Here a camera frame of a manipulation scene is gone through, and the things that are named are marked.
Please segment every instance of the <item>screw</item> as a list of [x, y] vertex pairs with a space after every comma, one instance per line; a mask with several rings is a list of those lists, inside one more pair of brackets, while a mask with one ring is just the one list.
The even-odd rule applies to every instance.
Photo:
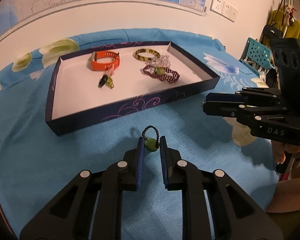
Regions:
[[184, 160], [180, 160], [180, 161], [177, 162], [177, 164], [180, 167], [186, 167], [188, 163]]
[[118, 167], [120, 167], [120, 168], [127, 167], [127, 165], [128, 165], [128, 163], [125, 162], [125, 161], [120, 161], [120, 162], [118, 162]]
[[217, 177], [222, 178], [222, 177], [225, 175], [225, 172], [222, 171], [222, 170], [216, 170], [216, 171], [214, 172], [214, 174], [215, 174]]
[[87, 178], [87, 177], [90, 176], [90, 171], [81, 171], [81, 172], [80, 172], [80, 176], [81, 176], [82, 178]]

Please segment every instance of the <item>hanging clothes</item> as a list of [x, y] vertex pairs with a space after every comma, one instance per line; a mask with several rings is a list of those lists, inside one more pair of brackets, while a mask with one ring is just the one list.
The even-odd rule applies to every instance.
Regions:
[[[274, 18], [276, 14], [277, 10], [272, 12], [268, 24], [274, 25], [275, 28], [279, 29], [282, 24], [283, 11], [279, 10], [277, 17]], [[285, 38], [295, 38], [300, 40], [300, 22], [295, 20], [293, 25], [288, 26]], [[264, 37], [262, 44], [269, 48], [269, 39], [267, 37]]]

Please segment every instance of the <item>orange smartwatch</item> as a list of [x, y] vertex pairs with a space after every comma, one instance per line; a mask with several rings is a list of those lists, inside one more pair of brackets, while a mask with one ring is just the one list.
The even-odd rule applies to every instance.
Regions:
[[[111, 62], [99, 63], [97, 62], [100, 58], [111, 57], [114, 58]], [[94, 51], [91, 55], [91, 70], [93, 71], [107, 71], [112, 64], [114, 65], [114, 70], [120, 65], [120, 56], [119, 53], [113, 51], [104, 50], [104, 51]]]

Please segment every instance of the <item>green hair tie charm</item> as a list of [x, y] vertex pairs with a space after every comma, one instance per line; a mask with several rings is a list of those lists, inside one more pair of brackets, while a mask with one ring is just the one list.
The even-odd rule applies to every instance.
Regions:
[[[148, 138], [146, 137], [146, 131], [148, 131], [150, 128], [155, 130], [155, 133], [157, 135], [157, 139], [153, 139], [153, 138]], [[155, 152], [159, 149], [159, 131], [157, 130], [157, 128], [155, 128], [152, 125], [147, 126], [143, 132], [142, 132], [142, 137], [145, 140], [145, 149], [149, 152]]]

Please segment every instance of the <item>jewelry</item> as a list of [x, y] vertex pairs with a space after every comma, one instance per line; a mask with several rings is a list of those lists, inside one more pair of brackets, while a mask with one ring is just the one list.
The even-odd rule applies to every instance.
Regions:
[[144, 52], [153, 54], [156, 57], [160, 57], [160, 53], [153, 49], [138, 49], [135, 53], [132, 54], [132, 56], [137, 60], [141, 60], [145, 62], [151, 61], [153, 57], [143, 57], [139, 55], [140, 53], [144, 53]]
[[105, 72], [102, 78], [99, 81], [98, 87], [101, 88], [106, 85], [109, 88], [114, 88], [113, 79], [111, 76], [114, 75], [114, 64]]
[[[146, 137], [146, 131], [148, 131], [150, 128], [154, 129], [156, 135], [157, 135], [157, 139], [153, 139], [153, 138], [148, 138]], [[142, 137], [145, 140], [145, 149], [149, 152], [155, 152], [159, 149], [159, 131], [157, 128], [155, 128], [152, 125], [147, 126], [143, 132], [142, 132]]]
[[180, 77], [177, 71], [171, 70], [168, 67], [154, 67], [153, 65], [146, 65], [143, 68], [142, 73], [152, 78], [159, 79], [160, 81], [167, 80], [170, 84], [177, 82]]
[[[113, 61], [107, 63], [99, 63], [97, 62], [98, 59], [112, 57], [114, 58]], [[91, 54], [91, 70], [93, 71], [107, 71], [109, 67], [114, 65], [114, 69], [119, 67], [120, 65], [120, 56], [119, 53], [115, 53], [113, 51], [104, 50], [104, 51], [94, 51]]]
[[152, 60], [147, 62], [149, 65], [161, 66], [161, 67], [171, 67], [171, 63], [168, 55], [161, 55], [160, 57], [154, 56]]

